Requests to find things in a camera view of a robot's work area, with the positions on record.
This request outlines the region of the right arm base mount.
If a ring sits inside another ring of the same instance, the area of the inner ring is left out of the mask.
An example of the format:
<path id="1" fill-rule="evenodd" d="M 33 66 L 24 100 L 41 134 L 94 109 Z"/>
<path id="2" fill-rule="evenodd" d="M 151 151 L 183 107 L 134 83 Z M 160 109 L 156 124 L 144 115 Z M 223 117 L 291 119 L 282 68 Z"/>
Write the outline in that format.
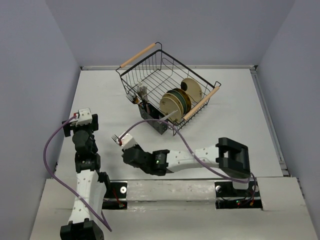
<path id="1" fill-rule="evenodd" d="M 259 186 L 250 181 L 246 189 L 235 189 L 231 181 L 217 181 L 215 186 L 216 209 L 263 209 Z"/>

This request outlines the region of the plain silver fork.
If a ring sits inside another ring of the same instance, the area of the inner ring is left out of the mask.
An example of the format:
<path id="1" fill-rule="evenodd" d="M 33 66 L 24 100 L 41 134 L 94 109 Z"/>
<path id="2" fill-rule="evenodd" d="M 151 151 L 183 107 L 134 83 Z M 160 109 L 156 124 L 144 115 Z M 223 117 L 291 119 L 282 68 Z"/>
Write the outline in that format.
<path id="1" fill-rule="evenodd" d="M 144 91 L 142 94 L 140 94 L 140 96 L 144 101 L 146 101 L 146 102 L 149 101 L 148 100 L 148 88 L 146 86 L 144 86 Z"/>

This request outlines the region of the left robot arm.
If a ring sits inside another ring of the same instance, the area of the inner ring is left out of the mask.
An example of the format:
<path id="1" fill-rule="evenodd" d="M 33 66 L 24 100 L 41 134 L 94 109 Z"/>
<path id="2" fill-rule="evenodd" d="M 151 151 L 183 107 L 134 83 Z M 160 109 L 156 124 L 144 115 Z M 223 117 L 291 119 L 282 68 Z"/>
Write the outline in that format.
<path id="1" fill-rule="evenodd" d="M 66 137 L 72 136 L 75 147 L 76 193 L 68 224 L 60 228 L 62 240 L 103 240 L 104 233 L 93 214 L 102 211 L 104 197 L 111 191 L 110 179 L 101 172 L 101 157 L 94 132 L 99 129 L 98 115 L 81 111 L 78 119 L 63 127 Z"/>

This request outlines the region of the silver fork teal handle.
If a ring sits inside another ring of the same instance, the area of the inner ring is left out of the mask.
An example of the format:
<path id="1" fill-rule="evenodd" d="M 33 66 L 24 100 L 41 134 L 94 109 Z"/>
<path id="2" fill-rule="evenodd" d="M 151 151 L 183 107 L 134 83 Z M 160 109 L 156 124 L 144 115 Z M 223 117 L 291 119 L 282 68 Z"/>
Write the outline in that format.
<path id="1" fill-rule="evenodd" d="M 148 88 L 147 86 L 143 85 L 142 83 L 138 84 L 137 93 L 141 98 L 145 108 L 149 107 L 149 100 L 148 100 Z"/>

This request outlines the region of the gold fork dark green handle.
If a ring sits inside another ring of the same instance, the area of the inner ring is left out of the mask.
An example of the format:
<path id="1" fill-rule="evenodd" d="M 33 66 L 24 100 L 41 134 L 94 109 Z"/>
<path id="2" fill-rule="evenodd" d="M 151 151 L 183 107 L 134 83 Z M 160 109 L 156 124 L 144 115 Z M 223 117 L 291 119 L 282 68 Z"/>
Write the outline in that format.
<path id="1" fill-rule="evenodd" d="M 115 134 L 112 135 L 111 139 L 112 139 L 117 145 L 119 145 L 119 146 L 122 145 L 122 141 L 121 141 L 121 139 L 119 139 L 119 137 L 118 137 L 117 135 L 115 135 Z"/>

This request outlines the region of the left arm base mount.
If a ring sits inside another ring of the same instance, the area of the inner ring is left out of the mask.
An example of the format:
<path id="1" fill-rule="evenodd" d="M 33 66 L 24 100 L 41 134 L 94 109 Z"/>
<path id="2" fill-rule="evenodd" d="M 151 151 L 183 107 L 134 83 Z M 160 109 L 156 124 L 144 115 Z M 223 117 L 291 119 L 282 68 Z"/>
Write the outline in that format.
<path id="1" fill-rule="evenodd" d="M 127 181 L 111 181 L 103 198 L 103 210 L 125 210 L 127 209 Z"/>

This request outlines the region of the clear chopstick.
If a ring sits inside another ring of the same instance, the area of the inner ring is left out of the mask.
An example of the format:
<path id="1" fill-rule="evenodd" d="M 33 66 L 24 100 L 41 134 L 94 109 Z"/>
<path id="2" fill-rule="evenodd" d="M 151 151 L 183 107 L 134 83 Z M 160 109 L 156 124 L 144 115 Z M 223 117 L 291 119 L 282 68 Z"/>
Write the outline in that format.
<path id="1" fill-rule="evenodd" d="M 171 117 L 172 117 L 175 113 L 177 113 L 177 112 L 178 112 L 178 110 L 174 110 L 174 111 L 172 111 L 171 113 L 167 114 L 166 116 L 162 117 L 160 120 L 165 121 L 166 119 L 171 118 Z"/>

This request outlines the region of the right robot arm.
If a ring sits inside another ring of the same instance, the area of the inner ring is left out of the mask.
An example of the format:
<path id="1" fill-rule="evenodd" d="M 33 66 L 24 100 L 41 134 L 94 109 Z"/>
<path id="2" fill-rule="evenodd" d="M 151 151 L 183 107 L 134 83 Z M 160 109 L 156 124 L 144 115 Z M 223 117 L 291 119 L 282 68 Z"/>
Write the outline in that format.
<path id="1" fill-rule="evenodd" d="M 118 144 L 122 148 L 123 162 L 146 174 L 165 176 L 207 166 L 210 170 L 220 169 L 231 179 L 230 190 L 235 196 L 242 196 L 249 189 L 249 149 L 227 137 L 220 137 L 216 145 L 193 152 L 168 149 L 146 152 L 129 133 Z"/>

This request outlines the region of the silver fork pink handle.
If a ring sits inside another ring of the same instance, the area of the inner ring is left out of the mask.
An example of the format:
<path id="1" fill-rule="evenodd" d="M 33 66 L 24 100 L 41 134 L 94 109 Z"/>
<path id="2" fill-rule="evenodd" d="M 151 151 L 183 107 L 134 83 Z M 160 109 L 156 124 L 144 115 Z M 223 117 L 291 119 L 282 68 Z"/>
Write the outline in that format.
<path id="1" fill-rule="evenodd" d="M 141 81 L 138 81 L 138 83 L 137 83 L 137 92 L 140 94 L 142 94 L 144 92 L 144 86 Z"/>

